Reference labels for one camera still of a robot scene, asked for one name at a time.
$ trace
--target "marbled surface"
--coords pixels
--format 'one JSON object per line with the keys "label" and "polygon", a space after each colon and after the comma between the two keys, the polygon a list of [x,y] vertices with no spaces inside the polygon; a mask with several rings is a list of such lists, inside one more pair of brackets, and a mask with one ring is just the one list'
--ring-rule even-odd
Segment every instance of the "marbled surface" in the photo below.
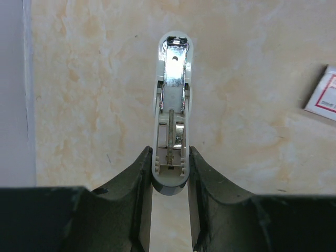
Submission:
{"label": "marbled surface", "polygon": [[[156,48],[194,42],[190,143],[255,193],[336,193],[336,122],[302,110],[336,63],[332,0],[32,0],[37,180],[95,188],[152,144]],[[187,191],[151,251],[191,251]]]}

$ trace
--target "metal spring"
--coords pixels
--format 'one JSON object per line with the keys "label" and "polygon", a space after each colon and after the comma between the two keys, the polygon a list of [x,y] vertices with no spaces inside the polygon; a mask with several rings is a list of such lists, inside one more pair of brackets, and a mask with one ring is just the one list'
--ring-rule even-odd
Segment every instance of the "metal spring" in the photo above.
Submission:
{"label": "metal spring", "polygon": [[174,110],[169,110],[169,125],[168,125],[168,151],[167,164],[173,163],[173,144],[174,144]]}

